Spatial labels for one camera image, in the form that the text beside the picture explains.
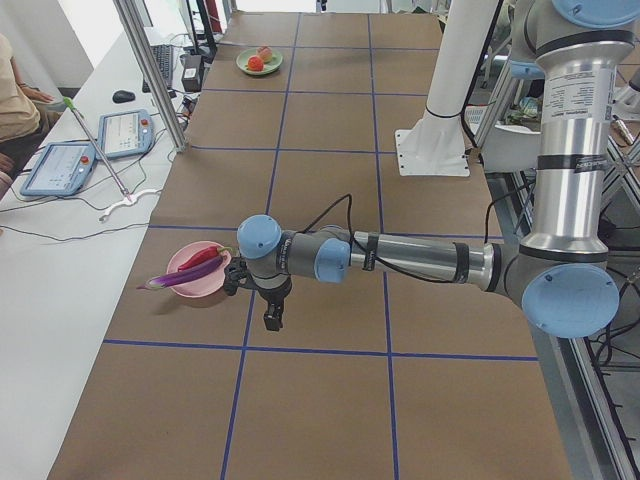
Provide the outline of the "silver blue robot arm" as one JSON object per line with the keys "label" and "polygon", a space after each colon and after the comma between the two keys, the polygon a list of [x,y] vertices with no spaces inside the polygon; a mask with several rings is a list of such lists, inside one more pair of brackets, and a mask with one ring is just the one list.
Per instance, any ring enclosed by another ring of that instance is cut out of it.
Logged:
{"label": "silver blue robot arm", "polygon": [[517,245],[467,244],[326,227],[284,230],[255,215],[238,228],[224,288],[257,291],[265,325],[282,326],[294,276],[341,282],[349,267],[392,270],[430,283],[471,283],[510,298],[559,338],[589,336],[619,306],[597,235],[617,65],[633,50],[635,1],[520,1],[511,62],[544,81],[534,219]]}

